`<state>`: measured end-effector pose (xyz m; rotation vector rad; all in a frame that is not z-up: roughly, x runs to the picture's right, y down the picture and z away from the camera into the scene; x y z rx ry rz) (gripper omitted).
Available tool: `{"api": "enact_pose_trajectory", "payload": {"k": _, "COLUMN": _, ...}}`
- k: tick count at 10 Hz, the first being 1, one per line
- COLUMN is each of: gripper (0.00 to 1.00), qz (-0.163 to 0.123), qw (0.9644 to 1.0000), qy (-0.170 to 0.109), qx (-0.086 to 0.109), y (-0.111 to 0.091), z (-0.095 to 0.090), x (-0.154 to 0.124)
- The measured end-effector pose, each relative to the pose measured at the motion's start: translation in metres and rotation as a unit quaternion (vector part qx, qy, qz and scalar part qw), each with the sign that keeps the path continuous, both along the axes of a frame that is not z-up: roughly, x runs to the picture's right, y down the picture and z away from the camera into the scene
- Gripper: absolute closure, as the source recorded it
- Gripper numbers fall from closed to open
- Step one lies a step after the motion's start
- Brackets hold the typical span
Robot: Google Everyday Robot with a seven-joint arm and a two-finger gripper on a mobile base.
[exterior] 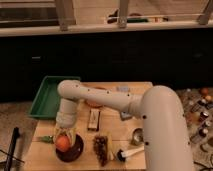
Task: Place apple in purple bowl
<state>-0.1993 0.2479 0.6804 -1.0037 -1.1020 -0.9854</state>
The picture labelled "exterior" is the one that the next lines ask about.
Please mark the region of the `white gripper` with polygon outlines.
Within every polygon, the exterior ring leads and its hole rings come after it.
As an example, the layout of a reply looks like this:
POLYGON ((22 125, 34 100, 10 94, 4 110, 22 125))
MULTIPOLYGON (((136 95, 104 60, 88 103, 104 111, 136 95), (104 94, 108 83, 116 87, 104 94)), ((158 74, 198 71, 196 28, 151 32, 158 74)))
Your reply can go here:
MULTIPOLYGON (((76 124, 77 117, 75 115, 65 114, 58 112, 56 116, 56 123, 62 128, 71 128, 68 130, 68 139, 71 145, 75 144, 76 141, 76 129, 72 128, 76 124)), ((53 142, 55 143, 57 137, 61 134, 61 128, 55 126, 53 134, 53 142)))

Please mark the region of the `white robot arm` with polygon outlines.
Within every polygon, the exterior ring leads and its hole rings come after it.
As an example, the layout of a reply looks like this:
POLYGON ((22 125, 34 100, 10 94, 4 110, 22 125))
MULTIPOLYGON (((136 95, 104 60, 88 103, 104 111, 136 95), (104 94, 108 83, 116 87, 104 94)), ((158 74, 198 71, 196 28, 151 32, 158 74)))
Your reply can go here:
POLYGON ((61 100, 55 136, 66 132, 73 141, 77 102, 91 100, 142 120, 147 171, 195 171, 183 106, 171 88, 153 86, 137 95, 86 87, 78 80, 64 80, 57 91, 61 100))

